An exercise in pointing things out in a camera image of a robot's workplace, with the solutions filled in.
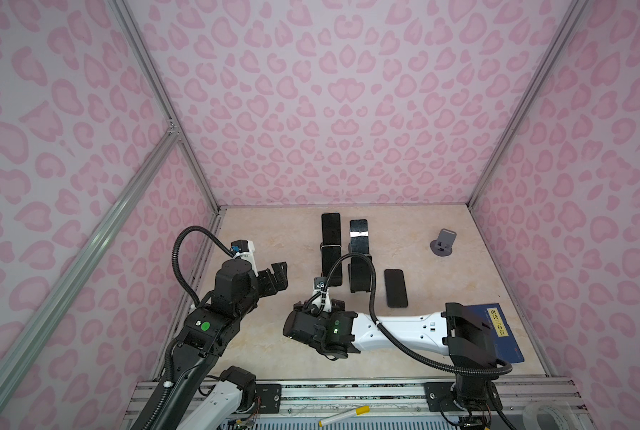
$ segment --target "white marker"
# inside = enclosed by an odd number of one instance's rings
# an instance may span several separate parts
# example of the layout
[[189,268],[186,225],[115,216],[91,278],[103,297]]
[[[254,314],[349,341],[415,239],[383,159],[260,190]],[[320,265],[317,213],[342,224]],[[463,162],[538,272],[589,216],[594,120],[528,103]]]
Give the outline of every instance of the white marker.
[[345,420],[350,417],[362,415],[362,414],[365,414],[366,412],[370,412],[369,406],[361,406],[359,408],[346,411],[342,414],[332,415],[331,417],[327,417],[324,420],[320,420],[320,427],[332,424],[333,422]]

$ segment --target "marble surface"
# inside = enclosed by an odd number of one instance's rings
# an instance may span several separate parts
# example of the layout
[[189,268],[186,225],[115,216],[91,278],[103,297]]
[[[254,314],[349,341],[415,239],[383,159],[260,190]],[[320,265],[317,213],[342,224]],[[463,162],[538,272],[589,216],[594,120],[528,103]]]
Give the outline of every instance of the marble surface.
[[[545,373],[468,209],[464,205],[433,205],[228,209],[218,234],[221,241],[229,245],[236,239],[252,240],[258,270],[274,262],[288,262],[289,288],[258,302],[212,374],[239,366],[257,378],[267,379],[450,375],[422,365],[397,349],[350,354],[348,359],[330,361],[307,345],[282,336],[293,304],[310,297],[313,278],[321,273],[324,212],[341,213],[343,253],[349,244],[349,221],[368,220],[370,253],[377,271],[377,315],[430,314],[444,310],[447,301],[464,305],[499,303],[525,357],[524,363],[514,365],[512,374]],[[437,257],[429,248],[442,228],[458,234],[449,257]],[[201,297],[214,288],[215,272],[227,257],[215,248],[211,258],[199,289]],[[383,271],[388,268],[404,271],[408,308],[386,306]],[[332,288],[330,294],[345,301],[347,310],[368,312],[369,294],[350,293],[346,266],[343,285]],[[423,355],[451,363],[438,354]]]

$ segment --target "tape roll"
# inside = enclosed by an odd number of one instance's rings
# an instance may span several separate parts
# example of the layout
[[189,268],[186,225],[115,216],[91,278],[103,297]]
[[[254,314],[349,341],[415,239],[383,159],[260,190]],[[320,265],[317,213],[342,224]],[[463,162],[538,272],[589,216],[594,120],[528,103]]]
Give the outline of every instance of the tape roll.
[[[541,426],[539,415],[546,415],[554,426]],[[532,402],[523,410],[523,426],[525,430],[577,430],[576,418],[567,403]]]

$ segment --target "pink heart pattern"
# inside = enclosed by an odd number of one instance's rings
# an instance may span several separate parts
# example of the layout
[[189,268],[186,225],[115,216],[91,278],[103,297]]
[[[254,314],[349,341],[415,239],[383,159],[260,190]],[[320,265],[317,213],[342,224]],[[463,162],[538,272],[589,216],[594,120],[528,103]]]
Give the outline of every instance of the pink heart pattern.
[[[0,358],[167,128],[111,16],[102,0],[0,1]],[[138,361],[156,352],[164,339],[170,312],[159,311],[172,310],[175,303],[167,294],[175,283],[167,273],[169,262],[148,261],[144,251],[158,237],[167,240],[210,217],[178,151],[149,191],[164,196],[169,185],[179,199],[156,206],[143,199],[133,228],[120,234],[57,327],[0,428],[114,426],[131,385],[151,371]],[[179,222],[165,224],[167,230],[158,233],[144,220],[146,208],[174,222],[169,209],[178,209]],[[122,247],[132,241],[135,245]],[[193,261],[199,241],[187,241],[185,263]],[[110,255],[116,257],[112,262]],[[130,271],[138,261],[144,262],[143,274]],[[145,300],[137,290],[129,298],[127,283],[148,285],[146,275],[155,267],[169,281],[150,285],[146,294],[160,298]],[[135,316],[132,325],[128,316],[142,306],[148,315],[158,312],[158,318]],[[128,333],[107,334],[120,310],[127,315],[130,345]],[[160,330],[158,340],[154,333]],[[114,356],[99,367],[98,348],[104,343],[112,345]],[[131,355],[136,350],[140,353]],[[109,365],[120,370],[116,386],[96,394]],[[113,404],[104,407],[110,395]]]
[[597,427],[640,429],[640,2],[595,2],[474,217]]
[[[179,197],[169,198],[172,194]],[[170,220],[166,232],[159,233],[145,222],[147,208]],[[135,382],[149,378],[182,291],[172,273],[170,254],[152,250],[159,246],[164,251],[166,240],[171,246],[183,228],[207,225],[211,216],[186,159],[174,149],[3,412],[13,428],[115,425]],[[202,240],[190,235],[184,241],[183,271],[190,270]],[[139,259],[147,261],[146,270],[130,271]],[[151,285],[152,273],[165,281]],[[5,276],[0,271],[0,297]],[[45,278],[37,277],[23,281],[15,291],[16,297],[10,296],[13,310],[37,309],[49,287]],[[23,325],[10,322],[2,327],[0,358]],[[42,399],[50,400],[54,408],[46,406],[36,413],[32,407],[41,405]]]
[[467,201],[569,4],[129,3],[226,205]]

